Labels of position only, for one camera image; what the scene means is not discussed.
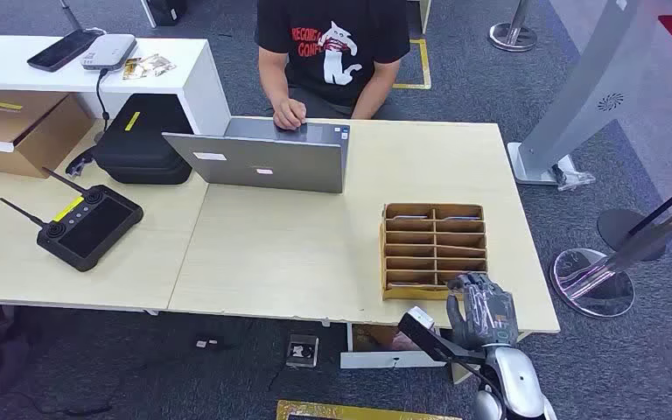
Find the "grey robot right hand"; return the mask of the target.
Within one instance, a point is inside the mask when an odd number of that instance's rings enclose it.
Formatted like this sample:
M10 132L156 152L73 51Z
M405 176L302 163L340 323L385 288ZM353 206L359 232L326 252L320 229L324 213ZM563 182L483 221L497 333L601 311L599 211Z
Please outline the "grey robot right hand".
M480 272L459 274L447 282L447 288L454 343L468 350L516 345L519 329L511 293Z

